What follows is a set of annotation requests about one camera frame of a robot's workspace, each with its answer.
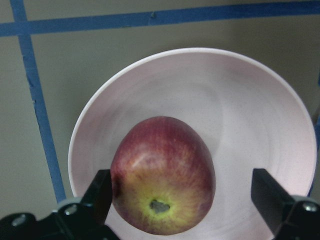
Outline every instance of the apple skin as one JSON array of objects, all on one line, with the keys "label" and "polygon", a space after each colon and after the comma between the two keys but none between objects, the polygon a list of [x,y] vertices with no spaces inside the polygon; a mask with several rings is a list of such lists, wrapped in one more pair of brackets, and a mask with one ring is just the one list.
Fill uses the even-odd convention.
[{"label": "apple skin", "polygon": [[[216,179],[209,149],[189,125],[173,117],[135,125],[116,150],[110,172],[116,211],[150,234],[189,230],[213,203]],[[164,210],[153,208],[154,203]]]}]

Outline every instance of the vertical blue tape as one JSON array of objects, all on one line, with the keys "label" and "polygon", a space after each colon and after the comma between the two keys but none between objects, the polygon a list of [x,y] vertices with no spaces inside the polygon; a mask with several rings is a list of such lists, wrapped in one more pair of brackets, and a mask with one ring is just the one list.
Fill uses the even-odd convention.
[{"label": "vertical blue tape", "polygon": [[[10,0],[13,17],[15,22],[27,22],[23,0]],[[23,57],[26,77],[29,83],[29,89],[33,100],[34,111],[39,125],[40,135],[48,164],[53,190],[57,202],[66,198],[61,172],[58,164],[57,153],[50,129],[47,109],[41,88],[39,73],[32,45],[32,39],[29,34],[18,35],[21,54]]]}]

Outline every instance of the apple stem cavity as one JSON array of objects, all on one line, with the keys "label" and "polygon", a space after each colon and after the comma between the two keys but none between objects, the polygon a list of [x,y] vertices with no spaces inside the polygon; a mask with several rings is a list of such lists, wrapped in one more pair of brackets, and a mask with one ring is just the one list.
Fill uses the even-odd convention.
[{"label": "apple stem cavity", "polygon": [[170,209],[170,205],[157,201],[155,199],[150,202],[149,206],[156,214],[164,213]]}]

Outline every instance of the silver screw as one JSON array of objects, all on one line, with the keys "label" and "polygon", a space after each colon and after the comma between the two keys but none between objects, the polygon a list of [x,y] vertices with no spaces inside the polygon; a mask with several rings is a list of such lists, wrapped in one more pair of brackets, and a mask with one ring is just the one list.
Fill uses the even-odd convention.
[{"label": "silver screw", "polygon": [[11,225],[14,226],[14,227],[17,227],[17,226],[23,224],[26,221],[26,219],[27,219],[26,215],[25,214],[21,214],[20,216],[16,217],[12,221]]},{"label": "silver screw", "polygon": [[76,204],[73,204],[64,210],[64,214],[69,216],[74,214],[77,210],[78,206]]},{"label": "silver screw", "polygon": [[316,212],[319,209],[318,205],[313,202],[305,202],[302,206],[308,212]]}]

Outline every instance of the bowl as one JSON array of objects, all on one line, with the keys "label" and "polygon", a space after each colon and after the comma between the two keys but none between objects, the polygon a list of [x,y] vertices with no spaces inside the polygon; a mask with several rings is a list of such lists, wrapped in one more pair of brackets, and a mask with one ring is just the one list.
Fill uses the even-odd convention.
[{"label": "bowl", "polygon": [[169,116],[190,125],[212,155],[213,205],[185,232],[161,236],[124,221],[111,206],[106,224],[122,240],[269,240],[251,201],[253,168],[265,168],[291,195],[308,194],[316,168],[311,118],[295,91],[265,65],[214,48],[181,48],[141,59],[106,81],[74,127],[68,154],[72,192],[81,197],[108,169],[138,122]]}]

